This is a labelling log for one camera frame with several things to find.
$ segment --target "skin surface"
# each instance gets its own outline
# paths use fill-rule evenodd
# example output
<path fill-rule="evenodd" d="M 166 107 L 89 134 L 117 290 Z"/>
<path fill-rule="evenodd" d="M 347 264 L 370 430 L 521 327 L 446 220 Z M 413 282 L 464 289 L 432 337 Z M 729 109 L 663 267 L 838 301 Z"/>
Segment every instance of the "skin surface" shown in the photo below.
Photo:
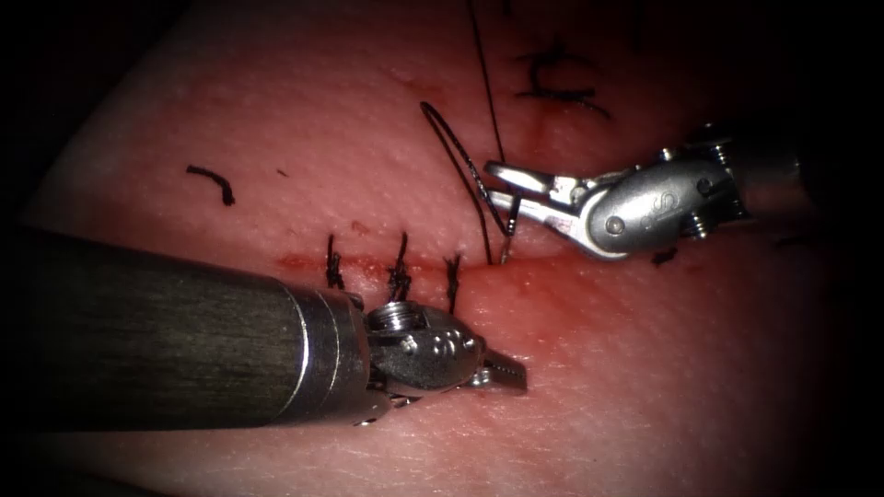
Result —
<path fill-rule="evenodd" d="M 506 17 L 480 2 L 506 159 L 592 176 L 787 98 L 789 67 L 764 17 L 702 9 L 647 7 L 636 53 L 627 8 L 515 2 Z M 698 22 L 710 16 L 720 22 Z M 610 121 L 514 97 L 529 89 L 516 57 L 556 34 L 596 65 L 541 79 L 595 87 Z M 406 231 L 412 297 L 447 307 L 443 258 L 463 254 L 456 314 L 528 367 L 528 395 L 453 392 L 365 429 L 47 436 L 55 456 L 193 496 L 787 487 L 820 402 L 822 256 L 729 232 L 682 242 L 660 267 L 651 254 L 609 263 L 523 221 L 510 262 L 487 266 L 421 100 L 478 164 L 498 158 L 462 2 L 197 5 L 72 139 L 24 220 L 317 285 L 333 233 L 347 290 L 369 308 L 384 302 Z M 236 202 L 189 164 L 227 178 Z M 501 242 L 493 232 L 495 252 Z"/>

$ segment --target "cut suture piece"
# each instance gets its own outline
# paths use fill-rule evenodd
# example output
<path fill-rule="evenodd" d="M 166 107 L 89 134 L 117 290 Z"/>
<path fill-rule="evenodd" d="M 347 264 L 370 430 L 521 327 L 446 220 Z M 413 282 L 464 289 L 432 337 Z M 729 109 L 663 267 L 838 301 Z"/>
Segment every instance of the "cut suture piece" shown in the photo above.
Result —
<path fill-rule="evenodd" d="M 565 47 L 564 43 L 558 36 L 554 37 L 552 40 L 552 46 L 544 52 L 536 52 L 529 53 L 526 55 L 520 55 L 517 57 L 517 60 L 530 60 L 531 64 L 528 69 L 528 79 L 531 84 L 531 89 L 528 91 L 519 92 L 516 94 L 517 97 L 534 97 L 534 98 L 549 98 L 553 100 L 560 100 L 562 102 L 572 102 L 587 109 L 594 110 L 605 117 L 605 119 L 610 119 L 611 114 L 590 102 L 591 98 L 596 96 L 596 89 L 593 87 L 581 88 L 581 89 L 553 89 L 545 87 L 541 83 L 540 71 L 543 67 L 554 66 L 562 61 L 570 61 L 578 64 L 582 64 L 585 66 L 592 67 L 594 64 L 592 61 L 585 57 L 581 57 L 580 55 L 574 55 L 569 53 Z"/>
<path fill-rule="evenodd" d="M 187 166 L 187 170 L 185 172 L 205 176 L 217 183 L 217 185 L 221 187 L 221 202 L 223 202 L 224 205 L 226 205 L 227 207 L 233 205 L 236 202 L 236 200 L 233 198 L 233 189 L 230 188 L 230 181 L 227 181 L 227 179 L 225 179 L 220 174 L 212 172 L 206 168 L 200 168 L 194 165 Z"/>
<path fill-rule="evenodd" d="M 325 281 L 329 288 L 337 287 L 343 290 L 343 277 L 341 275 L 341 254 L 334 251 L 334 235 L 329 235 L 329 250 L 325 259 Z"/>
<path fill-rule="evenodd" d="M 677 248 L 673 247 L 669 250 L 658 252 L 654 254 L 653 258 L 651 258 L 651 264 L 660 267 L 661 264 L 665 264 L 666 262 L 675 259 L 675 254 L 678 253 L 678 251 Z"/>
<path fill-rule="evenodd" d="M 445 259 L 446 274 L 448 275 L 448 313 L 454 314 L 454 303 L 458 298 L 458 289 L 460 282 L 458 281 L 458 269 L 460 268 L 460 254 L 455 254 L 454 259 Z"/>
<path fill-rule="evenodd" d="M 402 244 L 399 247 L 399 256 L 394 266 L 388 266 L 387 272 L 390 279 L 387 287 L 390 289 L 389 302 L 399 302 L 408 299 L 408 291 L 412 287 L 412 277 L 408 275 L 408 266 L 405 265 L 405 249 L 408 247 L 408 234 L 402 232 Z"/>
<path fill-rule="evenodd" d="M 434 133 L 436 133 L 436 136 L 439 138 L 439 141 L 445 148 L 445 152 L 448 154 L 448 158 L 451 160 L 451 164 L 454 165 L 455 170 L 458 172 L 461 183 L 463 183 L 464 188 L 466 188 L 467 192 L 470 194 L 472 204 L 476 209 L 476 213 L 479 215 L 479 226 L 482 229 L 482 237 L 485 245 L 485 258 L 488 261 L 488 265 L 492 265 L 494 263 L 492 262 L 491 258 L 491 242 L 488 238 L 488 227 L 485 223 L 485 216 L 482 212 L 482 206 L 479 204 L 479 199 L 476 197 L 475 192 L 473 192 L 470 186 L 470 181 L 463 173 L 463 169 L 458 163 L 458 159 L 454 156 L 454 152 L 451 151 L 451 147 L 448 145 L 448 141 L 450 141 L 451 144 L 454 145 L 454 148 L 457 149 L 461 159 L 463 159 L 463 162 L 467 165 L 467 169 L 470 171 L 470 175 L 476 183 L 476 190 L 479 192 L 479 195 L 488 205 L 488 208 L 491 210 L 491 216 L 494 219 L 494 223 L 497 225 L 498 229 L 500 229 L 500 232 L 503 233 L 505 237 L 510 236 L 510 234 L 507 232 L 507 227 L 501 220 L 500 214 L 498 214 L 497 210 L 494 208 L 494 204 L 491 202 L 491 195 L 489 195 L 488 190 L 485 188 L 485 184 L 482 182 L 482 179 L 479 178 L 478 169 L 476 169 L 476 166 L 472 163 L 470 155 L 467 154 L 466 149 L 464 149 L 463 145 L 460 144 L 457 136 L 455 136 L 454 132 L 451 131 L 448 123 L 445 122 L 444 119 L 442 119 L 442 115 L 439 114 L 438 110 L 436 110 L 432 105 L 427 102 L 421 102 L 421 111 L 424 113 L 424 116 L 426 117 L 427 121 L 429 121 Z"/>

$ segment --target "black suture thread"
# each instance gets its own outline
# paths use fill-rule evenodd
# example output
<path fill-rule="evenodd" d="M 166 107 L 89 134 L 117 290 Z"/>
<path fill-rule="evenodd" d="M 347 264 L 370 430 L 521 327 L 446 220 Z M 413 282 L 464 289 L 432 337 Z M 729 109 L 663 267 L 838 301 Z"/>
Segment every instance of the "black suture thread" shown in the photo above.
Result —
<path fill-rule="evenodd" d="M 651 264 L 654 264 L 657 267 L 660 265 L 669 262 L 670 260 L 675 259 L 675 254 L 678 253 L 678 249 L 675 247 L 670 248 L 669 250 L 665 250 L 663 252 L 658 252 L 654 254 L 654 257 L 651 258 Z"/>
<path fill-rule="evenodd" d="M 630 45 L 633 53 L 642 51 L 642 28 L 645 26 L 645 0 L 633 0 L 633 36 Z"/>
<path fill-rule="evenodd" d="M 485 85 L 485 97 L 488 100 L 488 110 L 491 113 L 491 124 L 492 128 L 494 128 L 494 139 L 497 141 L 497 154 L 500 156 L 501 162 L 506 162 L 506 156 L 504 155 L 504 144 L 500 139 L 500 129 L 497 126 L 497 113 L 494 111 L 494 98 L 491 94 L 491 79 L 488 76 L 488 65 L 485 63 L 485 50 L 482 47 L 482 35 L 479 32 L 479 21 L 476 19 L 476 10 L 473 8 L 472 0 L 467 0 L 467 10 L 470 11 L 470 20 L 472 21 L 472 36 L 473 40 L 476 43 L 476 52 L 479 54 L 479 66 L 482 68 L 482 80 Z M 513 202 L 509 206 L 509 213 L 507 213 L 506 218 L 506 228 L 504 228 L 504 236 L 507 240 L 504 242 L 504 246 L 501 248 L 501 263 L 506 260 L 507 252 L 509 251 L 509 238 L 516 234 L 516 222 L 518 219 L 518 208 L 522 204 L 522 195 L 518 189 L 513 189 L 509 184 L 506 185 L 506 191 L 513 193 Z M 494 207 L 490 204 L 489 207 L 492 211 L 496 212 Z"/>
<path fill-rule="evenodd" d="M 194 166 L 193 164 L 187 166 L 185 172 L 205 176 L 217 183 L 217 185 L 221 187 L 221 202 L 223 202 L 224 205 L 226 205 L 227 207 L 236 203 L 236 199 L 233 198 L 233 189 L 230 188 L 230 181 L 227 181 L 227 179 L 225 179 L 220 174 L 210 171 L 206 168 Z"/>
<path fill-rule="evenodd" d="M 479 21 L 476 20 L 476 10 L 472 0 L 467 0 L 467 10 L 470 11 L 472 21 L 472 38 L 476 43 L 476 52 L 479 54 L 479 66 L 482 67 L 482 80 L 485 84 L 485 96 L 488 98 L 488 110 L 491 111 L 491 124 L 494 127 L 494 139 L 497 140 L 497 154 L 500 161 L 506 162 L 504 157 L 504 145 L 500 141 L 500 130 L 497 128 L 497 114 L 494 112 L 494 99 L 491 96 L 491 80 L 488 77 L 488 65 L 485 63 L 485 51 L 482 48 L 482 35 L 479 34 Z"/>
<path fill-rule="evenodd" d="M 387 287 L 390 289 L 388 302 L 400 302 L 408 298 L 408 290 L 412 287 L 412 277 L 408 275 L 408 266 L 405 265 L 405 248 L 408 246 L 408 234 L 402 232 L 402 244 L 399 247 L 399 256 L 395 266 L 387 266 L 390 279 Z"/>
<path fill-rule="evenodd" d="M 544 87 L 541 83 L 540 70 L 546 66 L 556 65 L 561 61 L 573 61 L 587 66 L 595 66 L 592 61 L 579 55 L 568 53 L 565 50 L 564 43 L 558 36 L 553 37 L 552 46 L 545 52 L 529 53 L 519 55 L 516 60 L 531 60 L 528 69 L 528 79 L 531 83 L 531 90 L 522 91 L 516 94 L 516 97 L 535 97 L 549 98 L 552 100 L 560 100 L 562 102 L 571 102 L 587 109 L 594 110 L 601 114 L 605 119 L 610 119 L 611 114 L 588 101 L 589 98 L 596 96 L 596 89 L 593 87 L 577 89 L 577 90 L 559 90 Z"/>
<path fill-rule="evenodd" d="M 454 147 L 457 148 L 458 153 L 460 153 L 460 157 L 467 165 L 467 169 L 470 171 L 470 175 L 476 182 L 476 189 L 479 191 L 479 195 L 482 196 L 482 199 L 488 205 L 488 208 L 491 210 L 491 216 L 494 219 L 494 222 L 497 224 L 497 227 L 500 229 L 501 233 L 504 234 L 504 236 L 507 236 L 506 226 L 504 226 L 504 222 L 500 219 L 500 215 L 497 213 L 497 210 L 491 203 L 491 196 L 488 195 L 488 190 L 485 189 L 485 185 L 484 183 L 482 183 L 482 179 L 479 178 L 479 171 L 476 170 L 476 166 L 473 165 L 472 159 L 470 159 L 470 156 L 463 148 L 463 145 L 460 144 L 458 138 L 454 135 L 454 132 L 452 132 L 451 128 L 448 127 L 448 123 L 445 122 L 439 112 L 427 102 L 421 102 L 421 111 L 424 113 L 426 119 L 430 122 L 430 126 L 433 127 L 433 131 L 436 133 L 439 141 L 442 142 L 442 146 L 445 147 L 448 158 L 451 159 L 451 163 L 454 165 L 455 170 L 458 171 L 460 181 L 463 182 L 463 186 L 470 194 L 472 204 L 476 208 L 476 213 L 479 215 L 479 225 L 482 228 L 482 237 L 485 244 L 485 258 L 488 261 L 488 265 L 490 266 L 494 263 L 491 259 L 491 242 L 488 239 L 488 227 L 485 223 L 485 216 L 482 212 L 482 206 L 479 204 L 479 199 L 476 198 L 475 192 L 473 192 L 472 188 L 470 188 L 470 182 L 467 180 L 466 175 L 463 174 L 463 170 L 458 163 L 458 159 L 454 157 L 454 153 L 451 152 L 451 147 L 448 146 L 448 141 L 446 141 L 445 139 L 446 136 L 454 145 Z"/>
<path fill-rule="evenodd" d="M 792 237 L 785 237 L 776 240 L 773 243 L 775 249 L 784 249 L 786 247 L 810 247 L 820 241 L 819 234 L 802 234 Z"/>
<path fill-rule="evenodd" d="M 341 275 L 341 254 L 333 250 L 334 235 L 329 235 L 329 251 L 325 259 L 325 281 L 329 288 L 338 287 L 343 290 L 343 276 Z"/>
<path fill-rule="evenodd" d="M 454 254 L 454 259 L 445 259 L 446 274 L 448 275 L 448 313 L 454 314 L 454 302 L 458 298 L 458 289 L 460 282 L 458 281 L 458 269 L 460 268 L 460 254 Z"/>

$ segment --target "dark vignette background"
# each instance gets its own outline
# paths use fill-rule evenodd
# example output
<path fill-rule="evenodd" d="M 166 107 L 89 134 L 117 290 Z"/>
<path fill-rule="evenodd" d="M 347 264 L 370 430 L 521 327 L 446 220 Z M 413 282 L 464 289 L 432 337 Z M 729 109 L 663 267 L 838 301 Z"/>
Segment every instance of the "dark vignette background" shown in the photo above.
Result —
<path fill-rule="evenodd" d="M 641 4 L 635 0 L 634 5 Z M 0 208 L 5 223 L 14 223 L 17 212 L 40 184 L 42 176 L 92 109 L 117 85 L 142 55 L 171 28 L 190 2 L 131 0 L 84 1 L 60 5 L 35 2 L 8 6 L 3 18 L 4 101 L 2 147 L 0 147 Z M 795 101 L 805 119 L 824 124 L 826 136 L 846 147 L 857 145 L 847 131 L 857 126 L 852 109 L 865 104 L 857 80 L 864 60 L 863 43 L 853 36 L 864 14 L 850 6 L 801 7 L 774 4 L 757 6 L 759 15 L 771 17 L 782 27 L 783 39 L 798 71 Z M 690 9 L 691 2 L 671 8 Z M 834 170 L 830 181 L 838 195 L 832 204 L 840 229 L 847 233 L 860 226 L 858 200 L 851 200 L 853 170 Z M 832 323 L 828 383 L 820 387 L 825 407 L 808 412 L 807 446 L 801 470 L 784 475 L 783 488 L 795 492 L 866 493 L 884 487 L 884 446 L 880 391 L 880 325 L 860 329 L 857 298 L 856 237 L 827 236 L 842 256 L 843 267 L 832 284 Z M 16 333 L 2 329 L 0 333 Z M 4 347 L 7 354 L 16 351 Z M 4 381 L 24 381 L 14 372 L 3 372 Z M 86 475 L 76 475 L 42 464 L 36 451 L 22 442 L 15 425 L 7 426 L 6 485 L 28 493 L 41 490 L 53 495 L 153 495 Z"/>

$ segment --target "screw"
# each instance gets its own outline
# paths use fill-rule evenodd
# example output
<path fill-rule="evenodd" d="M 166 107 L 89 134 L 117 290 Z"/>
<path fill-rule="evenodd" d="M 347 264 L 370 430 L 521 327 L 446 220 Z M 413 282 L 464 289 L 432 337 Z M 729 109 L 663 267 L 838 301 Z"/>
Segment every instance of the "screw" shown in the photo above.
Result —
<path fill-rule="evenodd" d="M 613 215 L 608 218 L 607 222 L 605 222 L 605 229 L 607 229 L 608 233 L 611 233 L 612 235 L 620 235 L 620 233 L 626 229 L 626 224 L 621 218 Z"/>

